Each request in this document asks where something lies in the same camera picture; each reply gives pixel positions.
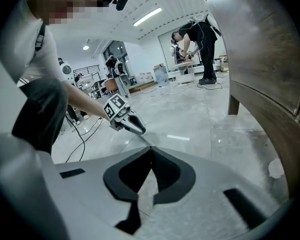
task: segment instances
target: ceiling light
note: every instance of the ceiling light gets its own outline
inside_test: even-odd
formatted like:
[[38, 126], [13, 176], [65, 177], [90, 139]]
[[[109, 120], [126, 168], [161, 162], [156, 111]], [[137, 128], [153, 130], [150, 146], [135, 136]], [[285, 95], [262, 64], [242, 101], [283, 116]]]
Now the ceiling light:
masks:
[[160, 13], [161, 11], [162, 11], [162, 9], [158, 8], [158, 9], [154, 10], [153, 12], [150, 12], [148, 15], [144, 16], [142, 19], [138, 20], [133, 25], [136, 27], [136, 26], [140, 25], [142, 22], [144, 22], [147, 19], [149, 19], [151, 16], [156, 15], [157, 13]]

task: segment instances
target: black pants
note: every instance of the black pants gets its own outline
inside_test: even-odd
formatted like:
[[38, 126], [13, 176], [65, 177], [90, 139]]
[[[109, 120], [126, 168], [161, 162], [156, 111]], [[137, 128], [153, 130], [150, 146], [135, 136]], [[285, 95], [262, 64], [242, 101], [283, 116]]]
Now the black pants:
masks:
[[197, 44], [200, 48], [200, 56], [204, 66], [203, 78], [208, 79], [217, 79], [216, 74], [214, 72], [214, 56], [215, 56], [215, 42], [216, 38], [212, 37], [204, 37], [197, 41]]
[[[69, 116], [71, 117], [71, 119], [75, 120], [76, 122], [79, 121], [79, 119], [78, 119], [78, 117], [77, 117], [77, 115], [75, 113], [75, 110], [74, 110], [74, 108], [72, 106], [68, 105], [67, 108], [66, 108], [66, 111], [68, 111]], [[83, 111], [80, 111], [80, 114], [83, 117], [87, 115], [87, 113], [83, 112]]]
[[63, 124], [68, 94], [57, 79], [38, 79], [20, 87], [27, 96], [12, 130], [36, 150], [51, 154]]

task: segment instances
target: concrete floor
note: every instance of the concrete floor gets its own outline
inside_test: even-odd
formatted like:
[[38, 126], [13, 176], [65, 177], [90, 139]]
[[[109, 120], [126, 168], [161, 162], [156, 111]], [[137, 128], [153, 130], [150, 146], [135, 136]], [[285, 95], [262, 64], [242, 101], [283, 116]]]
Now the concrete floor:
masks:
[[[286, 177], [270, 177], [268, 169], [270, 162], [278, 158], [272, 143], [242, 105], [238, 115], [227, 115], [229, 76], [228, 73], [218, 73], [217, 76], [223, 89], [178, 87], [170, 82], [163, 88], [153, 86], [146, 89], [145, 94], [133, 93], [128, 102], [146, 123], [144, 136], [156, 146], [222, 163], [270, 193], [279, 204], [284, 203], [288, 199]], [[208, 88], [220, 88], [220, 85], [209, 85]], [[80, 134], [89, 130], [96, 119], [96, 116], [91, 116], [83, 121], [78, 128]], [[86, 140], [98, 125], [99, 122], [83, 139]], [[103, 120], [86, 142], [82, 160], [111, 156], [147, 145], [133, 133], [126, 130], [116, 132], [109, 125]], [[65, 126], [65, 132], [59, 135], [52, 148], [52, 159], [56, 164], [64, 163], [82, 142], [73, 128]], [[73, 153], [69, 162], [78, 161], [82, 151], [83, 145]], [[151, 215], [152, 198], [157, 192], [156, 178], [151, 171], [139, 192], [142, 220]]]

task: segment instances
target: white t-shirt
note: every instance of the white t-shirt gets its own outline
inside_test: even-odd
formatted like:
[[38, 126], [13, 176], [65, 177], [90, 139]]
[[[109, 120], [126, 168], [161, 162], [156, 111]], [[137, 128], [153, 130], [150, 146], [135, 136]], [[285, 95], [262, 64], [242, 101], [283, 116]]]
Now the white t-shirt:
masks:
[[20, 78], [66, 80], [58, 62], [55, 40], [47, 27], [41, 49], [35, 50], [42, 23], [31, 13], [26, 0], [20, 0], [0, 33], [0, 60], [15, 83]]

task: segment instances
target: black sneaker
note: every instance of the black sneaker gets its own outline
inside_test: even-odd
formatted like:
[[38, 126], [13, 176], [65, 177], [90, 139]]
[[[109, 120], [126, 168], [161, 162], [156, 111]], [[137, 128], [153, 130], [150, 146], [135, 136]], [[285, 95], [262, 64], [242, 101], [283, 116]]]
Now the black sneaker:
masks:
[[199, 80], [199, 85], [204, 86], [204, 85], [214, 85], [217, 82], [216, 79], [209, 79], [209, 78], [201, 78]]

